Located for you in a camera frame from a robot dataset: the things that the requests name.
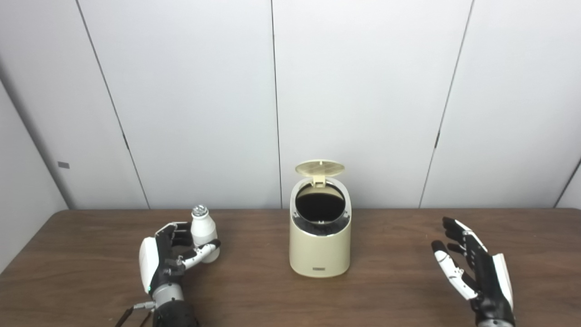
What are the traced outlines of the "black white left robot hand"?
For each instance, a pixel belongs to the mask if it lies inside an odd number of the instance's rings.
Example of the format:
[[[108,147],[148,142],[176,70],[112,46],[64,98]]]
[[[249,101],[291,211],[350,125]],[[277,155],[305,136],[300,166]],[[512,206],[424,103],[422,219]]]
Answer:
[[[217,238],[195,245],[191,222],[170,222],[152,237],[143,239],[139,267],[143,288],[149,296],[164,284],[180,284],[185,271],[218,253]]]

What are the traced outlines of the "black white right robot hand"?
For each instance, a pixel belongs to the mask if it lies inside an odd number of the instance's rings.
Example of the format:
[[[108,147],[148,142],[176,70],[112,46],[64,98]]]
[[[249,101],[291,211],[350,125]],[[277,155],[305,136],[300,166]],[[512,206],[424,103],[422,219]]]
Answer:
[[[434,240],[434,257],[452,287],[469,302],[477,327],[515,327],[514,294],[504,255],[491,255],[459,220],[443,217],[442,223],[453,242]]]

